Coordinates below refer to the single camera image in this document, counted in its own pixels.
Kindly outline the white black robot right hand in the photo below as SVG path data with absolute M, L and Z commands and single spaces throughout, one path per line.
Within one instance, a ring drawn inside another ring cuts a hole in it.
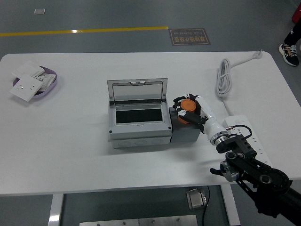
M 178 118 L 196 125 L 207 135 L 212 145 L 218 145 L 229 138 L 226 129 L 217 121 L 215 114 L 203 97 L 186 94 L 174 99 L 173 108 Z

